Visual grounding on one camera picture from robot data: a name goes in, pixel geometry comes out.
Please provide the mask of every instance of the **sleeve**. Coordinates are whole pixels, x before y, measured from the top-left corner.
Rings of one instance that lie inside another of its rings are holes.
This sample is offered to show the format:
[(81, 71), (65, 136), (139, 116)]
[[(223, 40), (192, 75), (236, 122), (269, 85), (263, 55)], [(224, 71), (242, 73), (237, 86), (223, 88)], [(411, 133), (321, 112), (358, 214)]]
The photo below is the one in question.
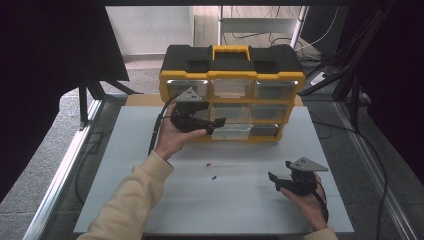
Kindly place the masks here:
[(86, 239), (137, 239), (143, 234), (150, 210), (163, 194), (163, 184), (174, 168), (154, 151), (118, 185), (111, 199), (100, 209)]
[(303, 240), (338, 240), (338, 238), (333, 229), (326, 228), (304, 236)]

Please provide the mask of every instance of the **white table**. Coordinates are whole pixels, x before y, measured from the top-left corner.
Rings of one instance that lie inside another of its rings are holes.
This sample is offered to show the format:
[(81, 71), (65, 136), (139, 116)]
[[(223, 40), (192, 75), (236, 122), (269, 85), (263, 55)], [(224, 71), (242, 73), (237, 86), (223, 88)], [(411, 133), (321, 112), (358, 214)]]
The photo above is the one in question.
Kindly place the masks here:
[[(160, 107), (123, 107), (75, 232), (85, 232), (131, 167), (147, 156)], [(309, 232), (296, 206), (275, 190), (270, 171), (289, 178), (284, 161), (307, 157), (328, 167), (306, 107), (294, 107), (277, 143), (189, 143), (170, 163), (175, 171), (152, 210), (152, 235), (240, 235)], [(329, 225), (353, 232), (331, 173), (320, 174), (328, 199)]]

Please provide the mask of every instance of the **yellow toolbox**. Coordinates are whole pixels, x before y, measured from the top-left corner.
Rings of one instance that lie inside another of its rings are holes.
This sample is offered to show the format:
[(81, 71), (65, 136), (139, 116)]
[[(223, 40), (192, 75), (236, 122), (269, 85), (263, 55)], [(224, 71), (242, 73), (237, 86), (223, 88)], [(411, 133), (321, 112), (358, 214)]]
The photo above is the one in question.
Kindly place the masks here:
[(168, 47), (160, 78), (160, 95), (192, 88), (209, 108), (196, 113), (205, 120), (226, 118), (224, 127), (200, 141), (279, 141), (305, 75), (288, 45)]

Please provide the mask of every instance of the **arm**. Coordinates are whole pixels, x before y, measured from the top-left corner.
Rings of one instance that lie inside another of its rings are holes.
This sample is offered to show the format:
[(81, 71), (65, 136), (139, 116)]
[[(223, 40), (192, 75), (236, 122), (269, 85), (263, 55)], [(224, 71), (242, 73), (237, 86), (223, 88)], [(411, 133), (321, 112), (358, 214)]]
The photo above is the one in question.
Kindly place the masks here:
[[(167, 116), (174, 106), (170, 106)], [(206, 130), (179, 132), (169, 118), (161, 124), (157, 147), (117, 187), (111, 199), (78, 239), (141, 239), (150, 210), (163, 194), (163, 184), (173, 167), (167, 160), (184, 143), (206, 134)]]
[[(315, 174), (315, 178), (319, 183), (321, 183), (321, 178), (317, 174)], [(281, 188), (280, 192), (296, 204), (303, 217), (305, 217), (309, 226), (311, 226), (314, 231), (313, 233), (306, 235), (303, 238), (304, 240), (337, 240), (336, 234), (327, 226), (327, 222), (325, 222), (319, 202), (312, 194), (307, 196), (298, 196), (285, 188)], [(324, 198), (325, 194), (321, 184), (318, 184), (317, 193), (321, 196), (321, 198)]]

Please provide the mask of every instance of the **hand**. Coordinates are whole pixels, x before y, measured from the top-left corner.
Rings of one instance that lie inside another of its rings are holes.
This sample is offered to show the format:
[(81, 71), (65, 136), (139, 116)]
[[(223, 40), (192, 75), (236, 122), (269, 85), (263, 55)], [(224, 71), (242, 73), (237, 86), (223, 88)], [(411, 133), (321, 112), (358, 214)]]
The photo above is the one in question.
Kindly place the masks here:
[(165, 161), (174, 153), (180, 151), (186, 142), (206, 134), (206, 129), (195, 130), (188, 133), (180, 132), (169, 119), (174, 108), (175, 104), (172, 104), (166, 110), (165, 117), (160, 125), (158, 144), (154, 150)]
[[(314, 174), (316, 180), (321, 183), (321, 178), (318, 176), (318, 174)], [(324, 190), (320, 184), (318, 184), (316, 191), (322, 199), (325, 199)], [(285, 188), (280, 188), (280, 192), (297, 205), (303, 217), (306, 219), (306, 221), (308, 221), (309, 226), (311, 226), (313, 231), (319, 231), (328, 228), (322, 213), (321, 205), (314, 195), (309, 194), (307, 196), (298, 196)]]

